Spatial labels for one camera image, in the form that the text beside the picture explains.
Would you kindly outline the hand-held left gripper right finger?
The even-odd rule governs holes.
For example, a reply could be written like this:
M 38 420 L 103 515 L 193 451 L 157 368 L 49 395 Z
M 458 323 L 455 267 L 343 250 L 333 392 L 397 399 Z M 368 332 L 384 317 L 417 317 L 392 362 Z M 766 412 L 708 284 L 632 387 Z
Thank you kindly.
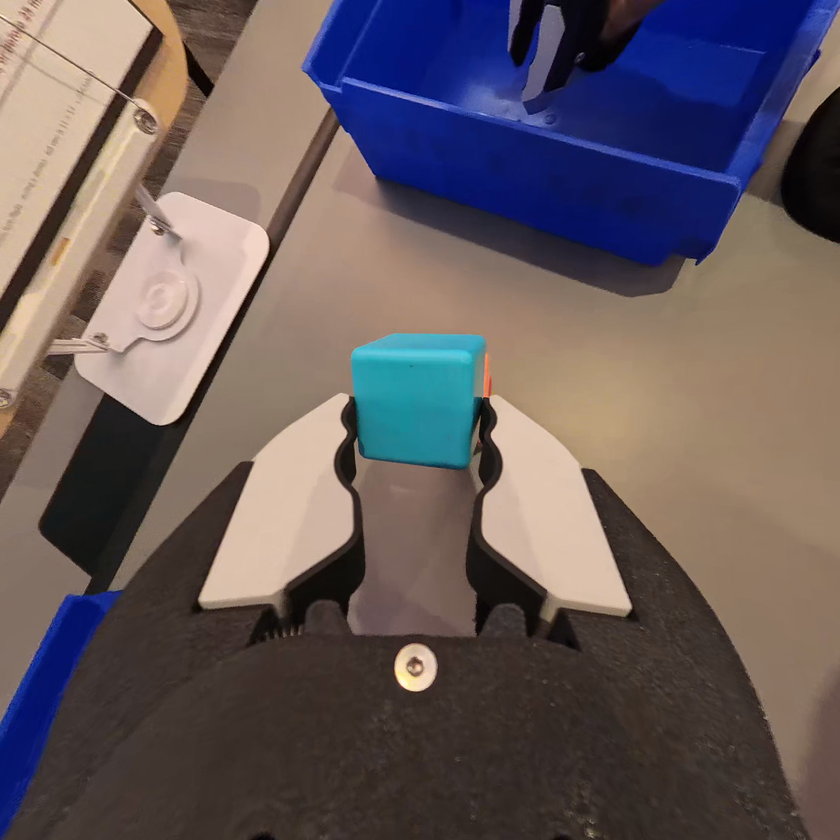
M 546 429 L 500 395 L 484 398 L 466 554 L 476 628 L 516 605 L 533 634 L 560 612 L 628 618 L 631 599 L 584 472 Z

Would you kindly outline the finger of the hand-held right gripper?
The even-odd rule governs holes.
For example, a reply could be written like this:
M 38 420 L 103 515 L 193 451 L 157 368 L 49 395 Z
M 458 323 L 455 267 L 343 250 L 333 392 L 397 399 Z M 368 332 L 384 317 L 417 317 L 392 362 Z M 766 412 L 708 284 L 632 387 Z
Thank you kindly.
M 510 1 L 510 58 L 522 67 L 529 56 L 533 38 L 535 52 L 521 91 L 521 102 L 531 103 L 548 89 L 557 59 L 571 47 L 575 28 L 575 2 Z
M 584 72 L 603 71 L 616 62 L 647 15 L 642 1 L 591 1 L 578 43 L 576 66 Z

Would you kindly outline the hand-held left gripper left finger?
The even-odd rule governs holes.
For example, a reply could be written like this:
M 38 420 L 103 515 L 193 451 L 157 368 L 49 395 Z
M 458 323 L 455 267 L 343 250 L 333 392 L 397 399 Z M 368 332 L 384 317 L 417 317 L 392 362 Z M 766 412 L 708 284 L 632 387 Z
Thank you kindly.
M 343 614 L 364 579 L 354 399 L 339 393 L 253 458 L 198 596 L 205 611 L 267 606 L 299 626 L 315 602 Z

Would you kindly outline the blue plastic bin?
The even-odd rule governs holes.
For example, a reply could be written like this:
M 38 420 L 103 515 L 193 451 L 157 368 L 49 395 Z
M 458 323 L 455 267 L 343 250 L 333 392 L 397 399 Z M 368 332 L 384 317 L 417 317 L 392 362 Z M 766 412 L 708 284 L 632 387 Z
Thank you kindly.
M 120 595 L 121 591 L 68 595 L 6 709 L 1 724 L 1 834 L 35 776 L 67 684 Z
M 508 2 L 334 2 L 304 72 L 374 175 L 649 266 L 717 246 L 838 2 L 664 2 L 530 113 Z

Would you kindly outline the teal magnetic cube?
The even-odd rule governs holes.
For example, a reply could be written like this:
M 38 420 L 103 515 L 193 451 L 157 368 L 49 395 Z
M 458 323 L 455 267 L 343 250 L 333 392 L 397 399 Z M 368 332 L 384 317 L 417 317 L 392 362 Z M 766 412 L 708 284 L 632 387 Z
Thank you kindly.
M 487 342 L 476 334 L 393 333 L 351 354 L 360 454 L 466 469 L 486 390 Z

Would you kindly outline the white sign stand base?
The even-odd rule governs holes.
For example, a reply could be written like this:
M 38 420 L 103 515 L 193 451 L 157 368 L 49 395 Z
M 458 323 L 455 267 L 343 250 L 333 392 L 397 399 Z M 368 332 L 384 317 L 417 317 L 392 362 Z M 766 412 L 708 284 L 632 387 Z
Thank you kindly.
M 266 263 L 265 229 L 182 192 L 156 201 L 78 339 L 58 339 L 79 375 L 154 426 L 193 399 Z

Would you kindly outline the black textured mat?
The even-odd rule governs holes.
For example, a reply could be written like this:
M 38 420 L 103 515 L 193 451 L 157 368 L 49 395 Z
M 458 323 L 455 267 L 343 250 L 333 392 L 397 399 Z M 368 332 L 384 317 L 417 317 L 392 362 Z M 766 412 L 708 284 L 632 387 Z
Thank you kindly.
M 839 243 L 839 90 L 805 124 L 785 164 L 780 199 L 798 225 Z

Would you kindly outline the wooden instruction sign board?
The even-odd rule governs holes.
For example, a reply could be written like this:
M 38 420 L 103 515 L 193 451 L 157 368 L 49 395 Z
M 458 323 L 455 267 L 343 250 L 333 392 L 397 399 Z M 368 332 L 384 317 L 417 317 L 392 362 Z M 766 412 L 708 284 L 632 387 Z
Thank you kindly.
M 2 2 L 2 435 L 181 109 L 171 2 Z

